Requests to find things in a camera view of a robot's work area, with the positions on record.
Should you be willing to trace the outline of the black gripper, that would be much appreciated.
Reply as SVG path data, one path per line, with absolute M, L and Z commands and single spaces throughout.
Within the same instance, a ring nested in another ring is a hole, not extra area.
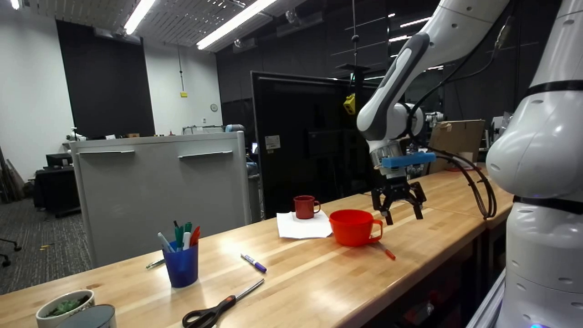
M 393 223 L 390 205 L 395 200 L 410 201 L 413 205 L 415 218 L 423 218 L 423 201 L 426 196 L 419 181 L 410 181 L 406 176 L 395 176 L 371 189 L 371 203 L 381 211 L 388 225 Z

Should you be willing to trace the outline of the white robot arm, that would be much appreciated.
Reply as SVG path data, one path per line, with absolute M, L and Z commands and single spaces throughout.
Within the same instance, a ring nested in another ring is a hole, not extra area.
M 417 112 L 399 103 L 424 68 L 466 56 L 508 0 L 441 0 L 357 114 L 373 167 L 393 178 L 412 156 Z M 534 79 L 486 152 L 514 194 L 497 328 L 583 328 L 583 0 L 561 0 Z

